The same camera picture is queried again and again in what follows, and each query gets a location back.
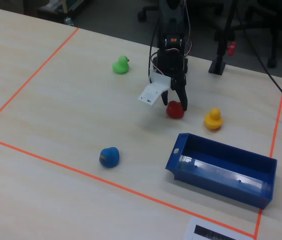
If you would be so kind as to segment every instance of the red object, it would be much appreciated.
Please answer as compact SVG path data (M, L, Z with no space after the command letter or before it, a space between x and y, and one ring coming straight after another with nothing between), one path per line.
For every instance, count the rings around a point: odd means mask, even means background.
M181 119L185 114L181 102L170 101L166 107L166 114L172 119Z
M237 46L236 42L233 41L233 42L231 43L231 45L227 47L229 56L232 56L232 55L233 55L233 53L235 52L236 46Z

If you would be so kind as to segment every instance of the blue ball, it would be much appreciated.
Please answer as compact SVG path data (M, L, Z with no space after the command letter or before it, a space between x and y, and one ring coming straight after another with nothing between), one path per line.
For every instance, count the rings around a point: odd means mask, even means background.
M99 157L100 163L107 168L113 168L118 165L119 159L119 150L114 146L103 149Z

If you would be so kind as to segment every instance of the black stand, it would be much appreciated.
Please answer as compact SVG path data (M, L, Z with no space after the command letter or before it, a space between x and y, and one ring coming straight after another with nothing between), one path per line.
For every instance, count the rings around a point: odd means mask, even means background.
M237 4L238 4L238 0L232 0L230 12L227 16L225 28L222 31L219 38L219 43L216 51L217 57L212 61L209 69L209 73L211 74L222 75L223 70L225 69L226 62L223 61L223 56L226 54L226 51L228 49L229 32L230 32L230 27L233 17L236 12Z

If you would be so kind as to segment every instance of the green rubber duck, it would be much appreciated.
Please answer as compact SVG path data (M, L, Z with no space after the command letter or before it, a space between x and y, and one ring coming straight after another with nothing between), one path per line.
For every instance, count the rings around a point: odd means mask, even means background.
M120 56L119 60L112 64L113 72L116 74L125 74L129 71L130 60L126 56Z

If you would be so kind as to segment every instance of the orange tape line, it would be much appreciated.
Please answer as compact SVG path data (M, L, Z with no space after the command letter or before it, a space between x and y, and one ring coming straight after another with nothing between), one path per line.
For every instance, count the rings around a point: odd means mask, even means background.
M40 72L40 70L60 51L60 49L77 33L77 28L55 51L49 58L35 71L35 73L16 91L15 94L0 108L0 113L3 109L21 92L21 90Z
M270 149L270 155L269 155L270 158L272 158L273 152L275 150L276 138L277 138L278 126L279 126L279 122L280 122L281 110L282 110L282 94L281 94L279 108L277 110L276 121L275 121L273 136L272 136L272 143L271 143L271 149ZM256 226L255 226L255 230L254 230L254 236L253 236L253 238L255 240L258 237L261 216L262 216L262 209L259 209L259 213L257 215L257 220L256 220Z
M167 206L167 207L169 207L169 208L172 208L172 209L178 210L178 211L180 211L180 212L183 212L183 213L186 213L186 214L195 216L195 217L197 217L197 218L200 218L200 219L209 221L209 222L211 222L211 223L220 225L220 226L222 226L222 227L224 227L224 228L233 230L233 231L235 231L235 232L238 232L238 233L240 233L240 234L246 235L246 236L248 236L248 237L251 237L251 238L254 237L253 234L247 233L247 232L242 231L242 230L240 230L240 229L237 229L237 228L235 228L235 227L233 227L233 226L230 226L230 225L224 224L224 223L222 223L222 222L213 220L213 219L208 218L208 217L206 217L206 216L199 215L199 214L197 214L197 213L195 213L195 212L188 211L188 210L186 210L186 209L184 209L184 208L181 208L181 207L172 205L172 204L167 203L167 202L165 202L165 201L161 201L161 200L156 199L156 198L154 198L154 197L145 195L145 194L140 193L140 192L138 192L138 191L135 191L135 190L132 190L132 189L127 188L127 187L125 187L125 186L119 185L119 184L117 184L117 183L114 183L114 182L105 180L105 179L103 179L103 178L101 178L101 177L98 177L98 176L92 175L92 174L90 174L90 173L81 171L81 170L76 169L76 168L73 168L73 167L71 167L71 166L67 166L67 165L65 165L65 164L62 164L62 163L59 163L59 162L50 160L50 159L48 159L48 158L45 158L45 157L36 155L36 154L34 154L34 153L31 153L31 152L22 150L22 149L20 149L20 148L17 148L17 147L15 147L15 146L9 145L9 144L4 143L4 142L1 142L1 141L0 141L0 145L5 146L5 147L8 147L8 148L13 149L13 150L16 150L16 151L18 151L18 152L27 154L27 155L32 156L32 157L34 157L34 158L43 160L43 161L45 161L45 162L54 164L54 165L59 166L59 167L61 167L61 168L65 168L65 169L71 170L71 171L76 172L76 173L78 173L78 174L85 175L85 176L87 176L87 177L89 177L89 178L98 180L98 181L103 182L103 183L105 183L105 184L109 184L109 185L111 185L111 186L114 186L114 187L116 187L116 188L122 189L122 190L124 190L124 191L129 192L129 193L138 195L138 196L140 196L140 197L143 197L143 198L145 198L145 199L151 200L151 201L156 202L156 203L158 203L158 204L162 204L162 205Z

